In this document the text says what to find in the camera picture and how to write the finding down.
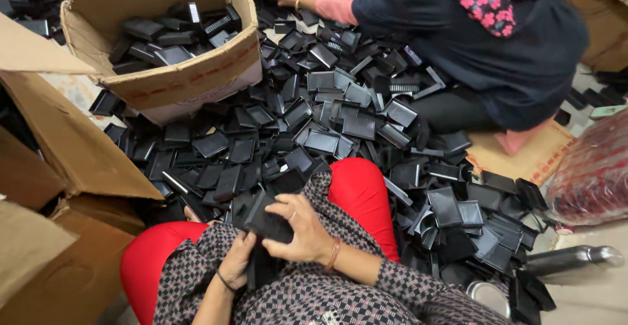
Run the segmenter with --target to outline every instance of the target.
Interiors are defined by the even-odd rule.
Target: checkered dress
[[[305,195],[327,232],[385,259],[373,237],[327,200],[328,173],[316,174]],[[205,289],[239,231],[215,223],[195,244],[185,240],[163,266],[156,324],[190,324]],[[232,324],[510,324],[458,287],[384,260],[375,287],[357,284],[316,263],[288,263],[278,281],[234,300]]]

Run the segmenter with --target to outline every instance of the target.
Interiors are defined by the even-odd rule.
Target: pink cloth
[[[326,19],[357,26],[356,16],[351,10],[353,0],[316,0],[316,13]]]
[[[538,126],[531,128],[530,130],[521,132],[507,130],[505,134],[498,133],[495,134],[493,137],[495,137],[497,142],[502,145],[502,147],[509,156],[514,156],[515,153],[517,153],[517,151],[519,151],[521,147],[523,147],[523,145],[526,144],[530,140],[530,138],[532,138],[532,136],[536,135],[552,120],[554,120],[554,116],[543,121],[542,123],[538,124]]]

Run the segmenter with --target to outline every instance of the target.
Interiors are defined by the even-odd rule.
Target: bangle
[[[222,275],[220,274],[220,272],[218,272],[218,270],[216,270],[216,276],[218,276],[218,278],[225,284],[225,287],[228,288],[230,291],[232,291],[233,293],[235,293],[235,289],[233,289],[233,287],[231,287],[227,281],[225,281],[224,278],[222,278]]]
[[[334,267],[334,263],[336,262],[336,258],[338,257],[338,252],[340,251],[340,238],[334,238],[336,241],[334,243],[334,250],[332,250],[332,256],[329,257],[329,261],[325,266],[325,271],[329,271]]]
[[[299,1],[300,0],[296,0],[296,2],[294,3],[294,10],[299,11]]]

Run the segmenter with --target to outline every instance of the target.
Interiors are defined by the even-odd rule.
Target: black wristband
[[[218,276],[218,278],[224,283],[225,287],[228,288],[230,291],[232,291],[233,293],[235,293],[235,289],[233,289],[233,287],[231,287],[227,281],[225,281],[224,278],[222,278],[222,275],[220,274],[220,272],[218,272],[218,270],[216,270],[216,275]]]

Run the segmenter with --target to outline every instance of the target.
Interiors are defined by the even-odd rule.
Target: red plastic bag
[[[565,225],[628,217],[628,110],[584,132],[556,171],[546,200],[548,216]]]

